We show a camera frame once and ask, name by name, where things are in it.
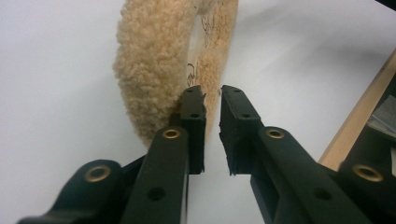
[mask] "wooden edge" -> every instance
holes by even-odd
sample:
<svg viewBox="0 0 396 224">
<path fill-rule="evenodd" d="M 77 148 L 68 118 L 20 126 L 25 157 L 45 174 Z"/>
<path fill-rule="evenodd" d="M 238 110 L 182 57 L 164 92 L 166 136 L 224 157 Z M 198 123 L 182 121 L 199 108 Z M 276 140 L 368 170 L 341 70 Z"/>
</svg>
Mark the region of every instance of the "wooden edge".
<svg viewBox="0 0 396 224">
<path fill-rule="evenodd" d="M 370 86 L 359 99 L 334 139 L 322 154 L 318 161 L 320 164 L 334 171 L 338 170 L 340 163 L 345 160 L 350 149 L 352 149 L 395 73 L 396 49 L 379 70 Z"/>
</svg>

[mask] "stuffed animal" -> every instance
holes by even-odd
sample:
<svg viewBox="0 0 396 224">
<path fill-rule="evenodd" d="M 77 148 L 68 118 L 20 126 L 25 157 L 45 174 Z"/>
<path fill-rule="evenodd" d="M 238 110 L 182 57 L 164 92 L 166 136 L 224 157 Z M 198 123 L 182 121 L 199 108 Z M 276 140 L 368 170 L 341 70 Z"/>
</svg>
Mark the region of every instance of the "stuffed animal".
<svg viewBox="0 0 396 224">
<path fill-rule="evenodd" d="M 237 0 L 126 0 L 113 69 L 145 145 L 177 112 L 182 92 L 194 85 L 205 94 L 209 132 L 237 5 Z"/>
</svg>

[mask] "tan fur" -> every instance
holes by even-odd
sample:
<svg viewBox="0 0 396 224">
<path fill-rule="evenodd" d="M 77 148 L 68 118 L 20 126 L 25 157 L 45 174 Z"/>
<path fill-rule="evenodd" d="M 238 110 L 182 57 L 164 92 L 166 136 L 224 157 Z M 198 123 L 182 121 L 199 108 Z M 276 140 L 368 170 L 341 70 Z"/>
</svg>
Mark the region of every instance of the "tan fur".
<svg viewBox="0 0 396 224">
<path fill-rule="evenodd" d="M 228 54 L 237 0 L 127 0 L 121 15 L 114 63 L 121 95 L 137 134 L 148 146 L 167 125 L 189 85 L 206 93 L 208 130 L 219 98 L 219 75 Z M 190 49 L 197 21 L 208 20 L 205 41 Z M 194 78 L 188 83 L 187 64 Z"/>
</svg>

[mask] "white surface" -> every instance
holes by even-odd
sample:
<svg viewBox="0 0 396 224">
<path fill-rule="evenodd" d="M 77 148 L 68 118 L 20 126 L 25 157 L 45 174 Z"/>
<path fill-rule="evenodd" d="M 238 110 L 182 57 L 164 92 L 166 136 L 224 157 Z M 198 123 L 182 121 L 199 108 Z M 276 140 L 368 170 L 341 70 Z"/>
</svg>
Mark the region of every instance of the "white surface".
<svg viewBox="0 0 396 224">
<path fill-rule="evenodd" d="M 111 70 L 122 4 L 0 2 L 0 223 L 45 213 L 88 161 L 145 153 Z M 222 83 L 317 160 L 396 47 L 395 27 L 373 0 L 241 0 Z M 191 177 L 189 224 L 263 223 L 218 132 Z"/>
</svg>

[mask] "beige fleece strap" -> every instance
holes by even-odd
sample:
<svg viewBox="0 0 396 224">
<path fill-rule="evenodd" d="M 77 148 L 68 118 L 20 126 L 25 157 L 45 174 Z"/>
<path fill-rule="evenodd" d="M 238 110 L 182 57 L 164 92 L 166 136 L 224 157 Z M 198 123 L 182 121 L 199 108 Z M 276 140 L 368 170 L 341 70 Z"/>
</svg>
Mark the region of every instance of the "beige fleece strap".
<svg viewBox="0 0 396 224">
<path fill-rule="evenodd" d="M 149 145 L 177 111 L 181 93 L 201 85 L 210 129 L 237 0 L 127 0 L 114 70 L 137 134 Z"/>
</svg>

